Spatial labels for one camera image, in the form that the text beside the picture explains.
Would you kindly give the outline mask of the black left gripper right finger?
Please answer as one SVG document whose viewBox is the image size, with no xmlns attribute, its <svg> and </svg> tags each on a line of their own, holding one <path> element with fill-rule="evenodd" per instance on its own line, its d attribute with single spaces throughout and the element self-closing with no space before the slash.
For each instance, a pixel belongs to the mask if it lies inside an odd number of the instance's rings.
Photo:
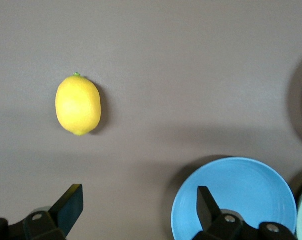
<svg viewBox="0 0 302 240">
<path fill-rule="evenodd" d="M 295 240 L 295 235 L 284 225 L 262 222 L 251 227 L 235 214 L 223 213 L 206 186 L 197 188 L 196 212 L 202 231 L 195 240 Z"/>
</svg>

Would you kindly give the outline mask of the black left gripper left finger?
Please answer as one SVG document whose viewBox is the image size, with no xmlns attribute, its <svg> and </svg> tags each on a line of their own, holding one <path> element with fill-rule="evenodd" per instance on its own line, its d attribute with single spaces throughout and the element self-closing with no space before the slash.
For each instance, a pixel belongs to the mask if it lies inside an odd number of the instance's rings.
<svg viewBox="0 0 302 240">
<path fill-rule="evenodd" d="M 9 225 L 0 218 L 0 240 L 65 240 L 84 209 L 81 184 L 73 184 L 49 210 L 38 210 Z"/>
</svg>

